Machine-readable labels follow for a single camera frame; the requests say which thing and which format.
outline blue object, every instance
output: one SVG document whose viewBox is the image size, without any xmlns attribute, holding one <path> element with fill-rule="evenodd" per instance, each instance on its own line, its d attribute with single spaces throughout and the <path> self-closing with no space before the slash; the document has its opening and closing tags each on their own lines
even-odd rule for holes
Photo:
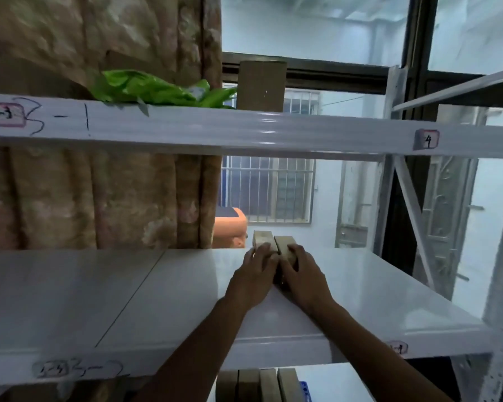
<svg viewBox="0 0 503 402">
<path fill-rule="evenodd" d="M 300 387 L 302 388 L 304 400 L 306 402 L 312 402 L 311 401 L 311 394 L 309 393 L 309 388 L 307 387 L 307 382 L 300 381 Z"/>
</svg>

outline curtain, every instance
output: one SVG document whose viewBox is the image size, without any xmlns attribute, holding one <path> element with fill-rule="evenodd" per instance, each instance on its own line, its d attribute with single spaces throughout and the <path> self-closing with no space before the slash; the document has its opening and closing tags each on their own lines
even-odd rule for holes
<svg viewBox="0 0 503 402">
<path fill-rule="evenodd" d="M 0 59 L 84 86 L 111 50 L 178 85 L 219 88 L 220 31 L 220 0 L 0 0 Z M 220 167 L 218 156 L 0 147 L 0 249 L 209 248 Z"/>
</svg>

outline handwritten label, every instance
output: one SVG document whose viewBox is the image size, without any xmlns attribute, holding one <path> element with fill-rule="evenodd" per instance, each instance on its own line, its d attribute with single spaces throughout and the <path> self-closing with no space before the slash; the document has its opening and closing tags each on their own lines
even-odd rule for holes
<svg viewBox="0 0 503 402">
<path fill-rule="evenodd" d="M 24 107 L 17 103 L 0 103 L 0 127 L 24 127 Z"/>
<path fill-rule="evenodd" d="M 32 365 L 32 374 L 37 379 L 63 378 L 114 378 L 123 371 L 123 364 L 118 360 L 109 360 L 102 364 L 89 364 L 81 358 L 68 360 L 39 361 Z"/>
<path fill-rule="evenodd" d="M 408 352 L 408 344 L 403 341 L 389 341 L 386 344 L 398 355 L 404 355 Z"/>
<path fill-rule="evenodd" d="M 440 141 L 440 132 L 438 130 L 416 130 L 414 138 L 414 150 L 434 149 Z"/>
</svg>

